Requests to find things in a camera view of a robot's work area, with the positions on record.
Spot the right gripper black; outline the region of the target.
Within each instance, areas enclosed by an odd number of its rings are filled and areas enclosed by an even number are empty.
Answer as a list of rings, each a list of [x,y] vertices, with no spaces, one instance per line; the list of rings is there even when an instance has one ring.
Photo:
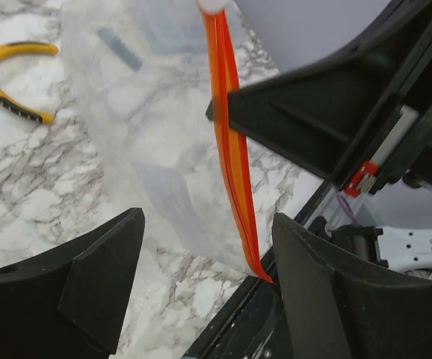
[[[228,107],[233,129],[346,194],[432,185],[432,1],[390,1],[341,49]]]

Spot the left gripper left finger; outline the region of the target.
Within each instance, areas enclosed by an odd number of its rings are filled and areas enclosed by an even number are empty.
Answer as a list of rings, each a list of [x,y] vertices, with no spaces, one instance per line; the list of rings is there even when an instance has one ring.
[[[144,236],[142,209],[0,268],[0,358],[117,351]]]

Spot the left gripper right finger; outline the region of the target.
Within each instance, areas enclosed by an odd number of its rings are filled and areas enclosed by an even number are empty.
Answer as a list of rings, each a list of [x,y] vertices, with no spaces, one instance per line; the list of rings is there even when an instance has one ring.
[[[282,213],[272,238],[296,358],[432,358],[432,280],[366,262]]]

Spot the clear zip bag orange zipper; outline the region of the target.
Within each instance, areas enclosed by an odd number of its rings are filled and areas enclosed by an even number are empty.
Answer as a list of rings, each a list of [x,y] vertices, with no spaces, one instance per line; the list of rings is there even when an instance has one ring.
[[[100,28],[140,57],[138,72]],[[229,126],[246,38],[231,1],[215,14],[198,1],[66,1],[62,10],[63,59],[110,193],[143,207],[162,244],[266,279],[247,139]]]

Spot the yellow handled pliers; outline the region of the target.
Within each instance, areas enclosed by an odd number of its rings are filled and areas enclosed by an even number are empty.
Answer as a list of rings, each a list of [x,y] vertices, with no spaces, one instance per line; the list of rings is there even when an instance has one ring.
[[[55,121],[52,86],[62,69],[55,44],[19,41],[0,45],[0,106],[39,124]]]

